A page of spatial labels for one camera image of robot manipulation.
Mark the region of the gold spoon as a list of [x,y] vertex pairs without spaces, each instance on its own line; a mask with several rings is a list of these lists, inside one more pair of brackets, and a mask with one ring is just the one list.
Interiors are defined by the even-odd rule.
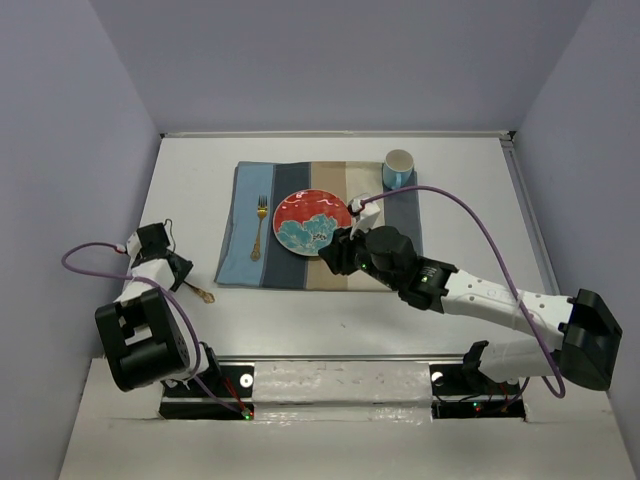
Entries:
[[215,296],[198,286],[195,286],[189,282],[184,282],[184,285],[188,287],[195,295],[197,295],[200,299],[203,300],[205,304],[213,304],[215,302]]

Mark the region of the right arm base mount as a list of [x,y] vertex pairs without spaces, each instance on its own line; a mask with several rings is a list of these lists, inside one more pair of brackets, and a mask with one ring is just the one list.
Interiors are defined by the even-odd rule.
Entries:
[[488,345],[488,341],[475,342],[461,362],[430,368],[435,420],[525,419],[520,384],[496,383],[479,371],[481,354]]

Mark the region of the gold fork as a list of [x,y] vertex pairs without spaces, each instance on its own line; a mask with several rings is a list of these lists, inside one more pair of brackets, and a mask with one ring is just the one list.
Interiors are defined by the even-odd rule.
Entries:
[[250,259],[254,262],[257,262],[261,258],[262,226],[263,226],[264,220],[268,216],[268,213],[269,213],[268,198],[266,195],[260,195],[258,199],[258,205],[257,205],[258,227],[257,227],[254,245],[250,253]]

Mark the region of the light blue mug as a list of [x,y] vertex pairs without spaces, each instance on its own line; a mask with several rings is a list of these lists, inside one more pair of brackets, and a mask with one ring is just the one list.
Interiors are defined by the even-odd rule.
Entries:
[[390,151],[384,160],[382,169],[383,185],[389,190],[403,188],[414,170],[413,156],[402,149]]

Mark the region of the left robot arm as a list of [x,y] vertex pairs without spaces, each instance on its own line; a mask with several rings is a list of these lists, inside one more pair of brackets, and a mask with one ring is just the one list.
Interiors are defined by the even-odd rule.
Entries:
[[195,342],[180,310],[167,298],[186,284],[193,263],[173,251],[167,227],[140,227],[126,243],[131,278],[121,295],[98,308],[95,320],[111,374],[124,392],[160,381],[187,381],[209,395],[222,371],[207,344]]

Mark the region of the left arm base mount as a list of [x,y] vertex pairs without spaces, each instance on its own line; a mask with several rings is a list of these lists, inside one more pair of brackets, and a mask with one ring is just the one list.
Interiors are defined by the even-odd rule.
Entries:
[[163,383],[158,414],[165,420],[253,421],[255,364],[219,361],[220,372],[208,371],[186,384]]

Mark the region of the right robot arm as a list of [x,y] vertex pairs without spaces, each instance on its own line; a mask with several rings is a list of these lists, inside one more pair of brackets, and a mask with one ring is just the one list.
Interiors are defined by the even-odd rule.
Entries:
[[462,384],[470,391],[554,374],[594,391],[611,385],[622,329],[593,291],[582,289],[570,297],[510,290],[419,255],[394,227],[338,229],[319,256],[332,273],[361,271],[416,309],[484,320],[526,334],[524,340],[480,340],[470,347],[460,368]]

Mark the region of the striped cloth placemat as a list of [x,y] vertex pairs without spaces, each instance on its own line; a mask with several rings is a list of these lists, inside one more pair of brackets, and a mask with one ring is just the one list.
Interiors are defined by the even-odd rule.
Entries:
[[386,191],[380,162],[241,162],[215,281],[226,287],[376,291],[362,272],[332,274],[317,252],[348,227],[350,200]]

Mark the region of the red and teal plate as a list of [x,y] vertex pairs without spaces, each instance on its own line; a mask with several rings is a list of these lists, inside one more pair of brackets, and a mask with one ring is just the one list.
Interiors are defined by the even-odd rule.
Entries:
[[284,198],[276,207],[272,229],[276,240],[291,253],[315,257],[329,245],[335,230],[351,226],[346,204],[333,193],[305,189]]

